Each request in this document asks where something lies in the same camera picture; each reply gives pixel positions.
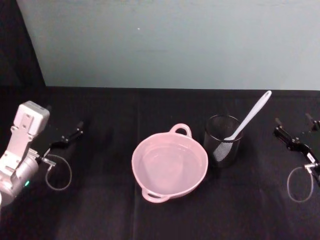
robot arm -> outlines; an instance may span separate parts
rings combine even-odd
[[[38,171],[39,155],[30,145],[45,129],[49,116],[47,109],[32,101],[18,107],[9,144],[0,158],[0,208],[10,204]]]

black tablecloth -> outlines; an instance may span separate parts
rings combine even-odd
[[[147,202],[133,177],[131,156],[146,137],[185,123],[202,144],[210,116],[242,120],[263,93],[0,88],[1,153],[17,107],[27,100],[52,106],[49,130],[65,132],[79,120],[89,122],[69,158],[70,188],[48,189],[40,169],[15,202],[2,209],[0,239],[320,239],[320,190],[315,187],[304,204],[289,199],[288,174],[305,160],[272,134],[276,117],[293,134],[308,129],[305,113],[320,119],[318,91],[273,91],[246,127],[235,164],[210,167],[203,182],[184,197]],[[301,183],[303,188],[309,188],[308,182]]]

cable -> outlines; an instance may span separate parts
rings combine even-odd
[[[290,184],[289,184],[289,183],[290,183],[290,178],[291,178],[292,174],[293,174],[296,170],[299,170],[299,169],[304,169],[304,167],[303,167],[303,166],[298,166],[298,167],[296,167],[295,169],[293,169],[293,170],[290,172],[290,174],[289,174],[289,176],[288,176],[288,179],[287,179],[287,181],[286,181],[286,190],[287,190],[287,192],[288,192],[289,198],[290,198],[292,201],[294,201],[295,203],[301,204],[301,203],[305,203],[306,201],[308,201],[308,200],[311,198],[312,193],[314,192],[314,178],[313,178],[312,174],[310,173],[311,189],[310,189],[310,193],[309,193],[309,195],[306,197],[306,199],[304,199],[304,200],[296,200],[296,199],[294,199],[294,198],[292,197],[291,193],[290,193]]]
[[[67,184],[65,187],[62,187],[62,188],[53,187],[53,186],[49,183],[49,181],[48,181],[48,175],[49,175],[49,172],[50,172],[51,169],[52,169],[52,166],[50,166],[50,167],[48,168],[46,174],[45,174],[45,178],[44,178],[44,179],[45,179],[45,183],[48,185],[49,188],[51,188],[51,189],[54,190],[54,191],[63,191],[63,190],[66,190],[66,189],[70,186],[71,181],[72,181],[72,169],[71,169],[69,163],[68,163],[67,160],[64,159],[63,157],[58,156],[58,155],[55,155],[55,154],[48,154],[48,155],[46,155],[46,156],[47,156],[47,157],[55,157],[55,158],[58,158],[58,159],[63,160],[63,161],[66,163],[66,165],[68,166],[68,168],[69,168],[69,171],[70,171],[70,180],[69,180],[68,184]]]

